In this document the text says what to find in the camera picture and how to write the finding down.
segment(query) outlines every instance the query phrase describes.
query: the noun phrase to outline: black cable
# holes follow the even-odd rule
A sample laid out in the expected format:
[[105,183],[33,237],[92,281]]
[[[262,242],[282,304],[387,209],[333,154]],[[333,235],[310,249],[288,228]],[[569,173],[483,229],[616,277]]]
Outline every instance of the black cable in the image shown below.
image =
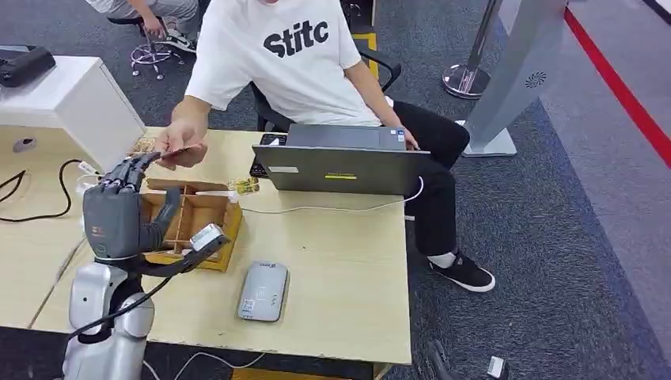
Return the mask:
[[[70,198],[70,193],[67,192],[65,182],[63,182],[63,171],[65,171],[66,166],[68,166],[69,164],[79,163],[79,162],[82,162],[82,160],[78,160],[76,158],[71,159],[71,160],[67,160],[61,165],[61,168],[59,169],[59,182],[61,184],[61,189],[63,190],[63,194],[65,194],[65,197],[66,197],[66,200],[67,200],[67,206],[65,207],[65,210],[63,212],[59,212],[58,214],[37,215],[37,216],[31,216],[31,217],[28,217],[28,218],[19,218],[19,219],[0,218],[0,221],[2,221],[2,222],[12,222],[12,223],[21,223],[21,222],[30,222],[32,220],[37,220],[37,219],[58,218],[60,216],[63,216],[65,214],[67,214],[68,211],[70,211],[70,208],[72,207],[72,199]],[[11,196],[12,194],[15,193],[15,191],[19,187],[19,184],[21,183],[21,179],[23,179],[24,174],[25,174],[25,170],[21,173],[18,173],[16,176],[10,178],[9,180],[6,180],[4,183],[0,184],[0,188],[2,188],[2,186],[5,186],[6,184],[13,181],[17,177],[19,178],[16,188],[14,188],[14,190],[12,190],[7,196],[3,196],[2,199],[0,199],[0,202],[2,202],[3,200],[6,200],[7,198],[9,198],[9,196]]]
[[66,353],[67,353],[67,344],[70,343],[70,340],[72,338],[75,338],[77,336],[80,336],[84,331],[91,329],[92,327],[96,327],[98,325],[102,325],[107,321],[111,321],[114,318],[120,317],[124,315],[125,313],[128,313],[129,311],[133,310],[134,308],[140,306],[143,302],[145,302],[147,299],[151,298],[152,295],[155,295],[161,288],[163,288],[165,285],[168,284],[168,281],[170,281],[172,277],[167,277],[161,283],[159,283],[154,289],[152,289],[149,293],[146,293],[142,297],[140,297],[137,301],[131,303],[130,305],[123,307],[119,310],[117,310],[115,313],[108,314],[100,319],[96,319],[95,321],[84,325],[80,327],[79,329],[74,330],[70,334],[68,334],[66,340],[65,340],[65,349],[63,350],[63,358],[65,358]]
[[12,189],[12,191],[9,192],[6,196],[3,196],[3,197],[0,199],[0,202],[6,200],[7,198],[11,197],[12,194],[14,194],[15,192],[17,192],[17,190],[19,189],[19,186],[21,186],[21,181],[23,180],[23,176],[24,176],[24,175],[25,175],[25,170],[22,170],[22,171],[21,171],[20,173],[18,173],[16,176],[11,177],[10,179],[8,179],[8,180],[6,180],[5,182],[2,182],[2,183],[0,184],[0,188],[4,188],[4,187],[5,187],[9,182],[11,182],[11,181],[16,181],[16,182],[17,182],[17,183],[14,185],[14,188]]

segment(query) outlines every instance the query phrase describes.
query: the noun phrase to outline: sneaker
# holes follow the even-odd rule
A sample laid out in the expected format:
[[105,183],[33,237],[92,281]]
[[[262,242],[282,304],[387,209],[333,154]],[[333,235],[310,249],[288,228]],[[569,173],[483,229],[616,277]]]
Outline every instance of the sneaker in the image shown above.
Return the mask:
[[430,261],[429,265],[434,272],[447,277],[467,291],[484,293],[494,289],[494,285],[496,284],[496,279],[490,272],[479,267],[473,260],[467,258],[461,252],[457,253],[454,264],[449,268],[440,268]]
[[409,222],[414,222],[415,221],[415,216],[413,215],[412,212],[408,210],[408,204],[405,204],[405,220],[408,220]]
[[189,53],[195,54],[196,42],[189,40],[177,29],[168,29],[165,40],[163,40],[161,43],[174,46],[181,51],[187,51]]

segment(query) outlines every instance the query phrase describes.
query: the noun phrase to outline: white t-shirt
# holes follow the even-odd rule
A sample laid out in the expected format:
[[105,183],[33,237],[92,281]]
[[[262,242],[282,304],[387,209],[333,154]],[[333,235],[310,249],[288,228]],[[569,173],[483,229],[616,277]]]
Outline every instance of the white t-shirt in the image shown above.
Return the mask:
[[379,126],[344,76],[361,60],[338,0],[213,0],[187,95],[226,109],[250,82],[304,124]]

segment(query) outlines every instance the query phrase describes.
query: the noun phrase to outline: robotic hand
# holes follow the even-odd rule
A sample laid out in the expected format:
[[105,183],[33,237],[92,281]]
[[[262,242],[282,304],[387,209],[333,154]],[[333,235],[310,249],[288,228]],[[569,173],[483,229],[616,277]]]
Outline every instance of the robotic hand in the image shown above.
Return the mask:
[[[148,262],[159,249],[180,208],[180,190],[170,188],[156,218],[142,214],[144,172],[157,152],[128,158],[84,194],[84,228],[95,254],[77,270],[70,290],[70,324],[63,362],[65,380],[139,380],[146,337],[154,321],[150,297],[179,273],[189,272],[229,239],[215,224],[191,238],[192,251],[169,264]],[[142,275],[165,277],[149,293]]]

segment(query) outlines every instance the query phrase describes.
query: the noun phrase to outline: metal stanchion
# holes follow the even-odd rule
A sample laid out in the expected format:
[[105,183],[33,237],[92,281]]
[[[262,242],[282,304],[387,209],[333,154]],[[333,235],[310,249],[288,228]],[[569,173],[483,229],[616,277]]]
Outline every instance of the metal stanchion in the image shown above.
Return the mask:
[[476,42],[465,65],[454,65],[442,75],[445,90],[462,99],[479,99],[489,84],[490,76],[478,66],[482,59],[484,45],[491,25],[499,14],[502,0],[489,0],[483,20],[476,36]]

